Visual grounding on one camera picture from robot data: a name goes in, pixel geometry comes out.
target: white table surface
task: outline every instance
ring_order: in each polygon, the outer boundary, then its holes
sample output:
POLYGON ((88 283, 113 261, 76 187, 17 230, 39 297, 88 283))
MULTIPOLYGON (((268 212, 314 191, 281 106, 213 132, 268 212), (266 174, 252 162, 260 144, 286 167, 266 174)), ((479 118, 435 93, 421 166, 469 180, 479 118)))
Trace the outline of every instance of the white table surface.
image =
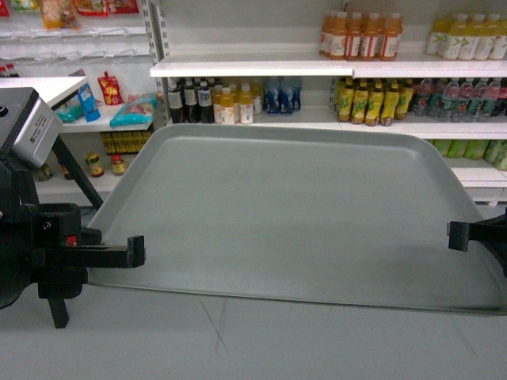
POLYGON ((0 378, 507 378, 507 317, 91 286, 67 305, 66 329, 34 285, 0 310, 0 378))
POLYGON ((50 107, 86 83, 86 77, 0 78, 0 88, 33 87, 50 107))

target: store shelf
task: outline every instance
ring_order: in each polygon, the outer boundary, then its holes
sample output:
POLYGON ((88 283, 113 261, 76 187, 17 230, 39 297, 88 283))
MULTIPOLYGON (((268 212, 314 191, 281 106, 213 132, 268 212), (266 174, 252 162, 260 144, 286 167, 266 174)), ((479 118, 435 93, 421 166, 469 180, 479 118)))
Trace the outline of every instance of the store shelf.
POLYGON ((316 51, 172 54, 150 69, 151 77, 353 76, 354 78, 507 77, 507 62, 449 61, 422 52, 400 52, 392 62, 333 61, 316 51))
POLYGON ((86 83, 86 77, 2 78, 0 88, 33 87, 50 107, 77 91, 86 83))
POLYGON ((62 133, 83 133, 83 132, 118 132, 118 131, 145 131, 151 123, 132 124, 122 127, 110 127, 109 121, 116 115, 118 111, 124 106, 119 105, 102 105, 99 107, 101 117, 92 122, 86 122, 82 117, 73 123, 65 123, 62 128, 62 133))
POLYGON ((151 77, 334 76, 352 75, 346 61, 333 61, 317 51, 230 54, 171 54, 150 69, 151 77))

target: pencil mark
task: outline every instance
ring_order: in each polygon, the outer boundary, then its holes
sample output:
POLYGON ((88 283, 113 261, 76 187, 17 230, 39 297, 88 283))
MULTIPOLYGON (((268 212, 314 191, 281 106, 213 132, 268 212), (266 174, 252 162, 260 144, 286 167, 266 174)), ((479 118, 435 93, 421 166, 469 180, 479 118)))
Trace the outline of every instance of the pencil mark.
POLYGON ((472 346, 472 343, 468 340, 468 338, 465 335, 465 333, 463 332, 463 330, 459 327, 458 322, 455 320, 455 318, 452 315, 450 315, 449 317, 451 318, 451 323, 454 326, 454 329, 456 330, 456 332, 458 333, 459 338, 461 339, 461 341, 465 345, 465 348, 467 348, 467 350, 473 356, 478 358, 477 352, 475 352, 474 347, 472 346))
POLYGON ((218 330, 218 329, 216 328, 216 326, 215 326, 215 322, 213 322, 213 320, 212 320, 212 316, 211 316, 211 315, 209 315, 209 312, 208 312, 208 310, 206 309, 206 306, 204 306, 204 304, 203 304, 202 302, 201 302, 200 304, 203 306, 204 312, 205 312, 205 313, 206 313, 206 315, 208 316, 209 321, 212 323, 213 329, 215 330, 215 333, 216 333, 216 335, 217 335, 217 337, 218 337, 219 341, 220 341, 220 342, 222 342, 222 344, 223 344, 223 346, 224 346, 224 347, 227 347, 227 346, 225 345, 225 343, 223 342, 222 337, 220 336, 220 332, 219 332, 219 330, 218 330))
MULTIPOLYGON (((225 312, 226 312, 226 309, 227 309, 227 298, 224 298, 223 304, 222 304, 222 312, 220 313, 220 322, 219 322, 220 335, 219 336, 223 336, 223 334, 225 332, 225 312)), ((217 336, 217 338, 216 338, 215 353, 219 349, 219 343, 220 343, 219 336, 217 336)))

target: black plastic bracket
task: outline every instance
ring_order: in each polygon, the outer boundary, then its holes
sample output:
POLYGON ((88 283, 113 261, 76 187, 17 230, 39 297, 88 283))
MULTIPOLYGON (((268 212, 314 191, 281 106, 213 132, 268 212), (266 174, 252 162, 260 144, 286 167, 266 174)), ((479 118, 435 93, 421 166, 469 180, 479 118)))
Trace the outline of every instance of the black plastic bracket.
POLYGON ((475 223, 449 222, 450 249, 467 251, 468 242, 478 241, 494 255, 507 278, 507 208, 505 214, 475 223))

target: bottle cap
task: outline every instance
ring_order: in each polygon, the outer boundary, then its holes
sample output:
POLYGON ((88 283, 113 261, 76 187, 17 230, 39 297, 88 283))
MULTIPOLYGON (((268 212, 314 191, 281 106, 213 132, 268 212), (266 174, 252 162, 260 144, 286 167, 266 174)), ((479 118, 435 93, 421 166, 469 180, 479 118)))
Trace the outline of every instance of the bottle cap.
POLYGON ((472 20, 474 21, 477 21, 477 22, 483 22, 484 21, 484 15, 483 14, 475 14, 473 17, 472 17, 472 20))

